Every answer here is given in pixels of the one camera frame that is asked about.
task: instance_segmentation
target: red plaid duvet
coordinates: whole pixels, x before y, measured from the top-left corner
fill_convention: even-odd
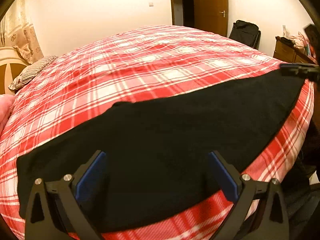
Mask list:
[[[16,159],[91,119],[117,101],[170,97],[278,68],[280,61],[236,41],[179,26],[145,27],[63,55],[16,95],[0,137],[0,213],[19,239]],[[313,113],[313,83],[273,141],[247,168],[252,178],[282,180],[300,151]],[[221,192],[159,223],[106,233],[109,240],[208,239],[228,214]]]

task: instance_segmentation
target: wooden dresser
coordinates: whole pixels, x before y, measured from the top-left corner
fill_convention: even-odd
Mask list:
[[[276,48],[273,54],[274,58],[288,63],[310,63],[314,62],[297,48],[289,47],[281,41],[281,37],[276,37]]]

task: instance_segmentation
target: black bag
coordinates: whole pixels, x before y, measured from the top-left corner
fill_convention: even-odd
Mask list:
[[[253,23],[237,20],[233,23],[230,39],[239,41],[251,48],[257,49],[261,37],[259,27]]]

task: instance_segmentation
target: striped pillow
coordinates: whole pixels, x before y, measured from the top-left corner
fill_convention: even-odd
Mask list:
[[[18,90],[23,88],[26,84],[28,84],[31,80],[34,79],[36,75],[38,75],[45,67],[51,64],[57,56],[47,56],[44,57],[37,62],[27,66],[19,76],[17,76],[14,81],[10,84],[9,89]]]

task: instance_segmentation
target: door frame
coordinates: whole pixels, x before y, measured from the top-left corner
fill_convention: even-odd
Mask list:
[[[171,15],[172,15],[172,25],[174,25],[174,3],[171,0]]]
[[[174,22],[174,3],[173,3],[173,0],[171,0],[171,15],[172,15],[172,25],[174,25],[175,22]],[[228,36],[229,0],[228,0],[228,11],[227,11],[226,17],[227,17],[227,30],[226,30],[226,36],[225,37]]]

